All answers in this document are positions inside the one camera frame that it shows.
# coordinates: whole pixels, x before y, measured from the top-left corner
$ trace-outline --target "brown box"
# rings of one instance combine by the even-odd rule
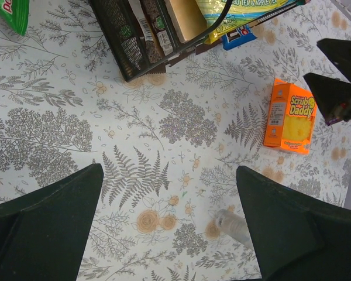
[[[195,0],[165,0],[165,3],[181,43],[207,29],[207,22]]]

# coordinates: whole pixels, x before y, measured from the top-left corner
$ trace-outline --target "cardboard box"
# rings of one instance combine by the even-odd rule
[[[311,92],[276,79],[264,146],[308,154],[317,105]]]
[[[165,0],[165,3],[181,43],[207,29],[207,22],[195,0]]]

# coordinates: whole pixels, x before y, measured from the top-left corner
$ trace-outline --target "black basket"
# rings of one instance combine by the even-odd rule
[[[156,2],[173,47],[171,54],[153,64],[150,63],[147,56],[146,46],[140,40],[140,26],[131,10],[128,0],[90,0],[92,9],[97,16],[100,27],[126,81],[142,76],[159,65],[167,63],[176,54],[204,42],[205,38],[222,23],[233,2],[233,0],[226,0],[225,7],[217,21],[197,37],[182,44],[178,39],[164,0],[149,1]],[[256,19],[257,24],[288,11],[297,6],[297,3],[303,1],[298,0],[293,4],[269,12],[261,18]]]

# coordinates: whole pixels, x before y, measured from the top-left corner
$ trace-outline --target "tablecloth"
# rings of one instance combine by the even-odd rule
[[[214,223],[221,208],[244,215],[239,165],[343,205],[351,121],[327,127],[319,113],[307,156],[262,147],[275,77],[304,88],[310,71],[345,80],[315,47],[351,40],[328,0],[255,28],[238,49],[130,83],[87,0],[31,1],[30,14],[24,37],[0,19],[0,203],[101,163],[78,280],[259,277],[254,252]]]

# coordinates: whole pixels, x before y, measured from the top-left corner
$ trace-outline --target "nutrition label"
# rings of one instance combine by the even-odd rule
[[[282,126],[285,117],[286,102],[274,102],[270,110],[270,126]]]

